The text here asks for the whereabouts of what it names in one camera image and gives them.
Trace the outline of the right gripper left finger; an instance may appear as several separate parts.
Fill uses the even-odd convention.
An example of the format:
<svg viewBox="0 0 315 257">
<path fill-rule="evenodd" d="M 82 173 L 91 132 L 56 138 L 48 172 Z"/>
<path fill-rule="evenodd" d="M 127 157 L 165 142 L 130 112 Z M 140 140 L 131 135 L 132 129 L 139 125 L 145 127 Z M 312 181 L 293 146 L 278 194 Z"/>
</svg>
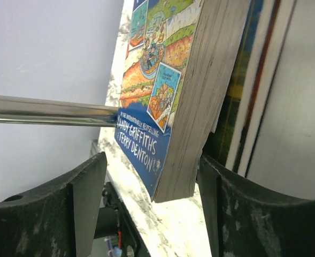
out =
<svg viewBox="0 0 315 257">
<path fill-rule="evenodd" d="M 0 256 L 90 256 L 106 167 L 101 152 L 0 202 Z"/>
</svg>

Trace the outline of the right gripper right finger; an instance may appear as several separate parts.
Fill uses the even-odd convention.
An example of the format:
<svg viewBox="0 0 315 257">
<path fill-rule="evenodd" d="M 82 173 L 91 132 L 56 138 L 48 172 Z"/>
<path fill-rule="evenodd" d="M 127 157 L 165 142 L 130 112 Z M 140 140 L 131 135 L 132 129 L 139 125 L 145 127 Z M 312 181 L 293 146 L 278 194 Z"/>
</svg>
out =
<svg viewBox="0 0 315 257">
<path fill-rule="evenodd" d="M 213 256 L 315 256 L 315 200 L 267 189 L 206 154 L 197 182 Z"/>
</svg>

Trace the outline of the blue Animal Farm book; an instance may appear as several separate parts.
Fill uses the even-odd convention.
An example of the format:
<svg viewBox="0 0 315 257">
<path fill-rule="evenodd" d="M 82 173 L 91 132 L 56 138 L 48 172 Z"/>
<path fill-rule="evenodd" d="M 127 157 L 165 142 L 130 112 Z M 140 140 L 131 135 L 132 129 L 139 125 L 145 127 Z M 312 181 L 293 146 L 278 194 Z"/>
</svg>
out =
<svg viewBox="0 0 315 257">
<path fill-rule="evenodd" d="M 264 1 L 251 1 L 238 54 L 214 131 L 208 136 L 204 151 L 225 165 L 231 146 L 235 122 L 242 98 L 245 76 L 256 37 L 259 15 Z"/>
</svg>

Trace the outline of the blue Storey Treehouse book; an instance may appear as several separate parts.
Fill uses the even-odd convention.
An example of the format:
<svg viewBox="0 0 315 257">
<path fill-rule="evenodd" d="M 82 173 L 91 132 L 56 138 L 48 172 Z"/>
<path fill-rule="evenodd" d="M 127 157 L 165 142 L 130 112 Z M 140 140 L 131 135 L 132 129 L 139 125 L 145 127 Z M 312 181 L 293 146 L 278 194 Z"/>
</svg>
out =
<svg viewBox="0 0 315 257">
<path fill-rule="evenodd" d="M 135 1 L 115 140 L 153 202 L 193 196 L 250 1 Z"/>
</svg>

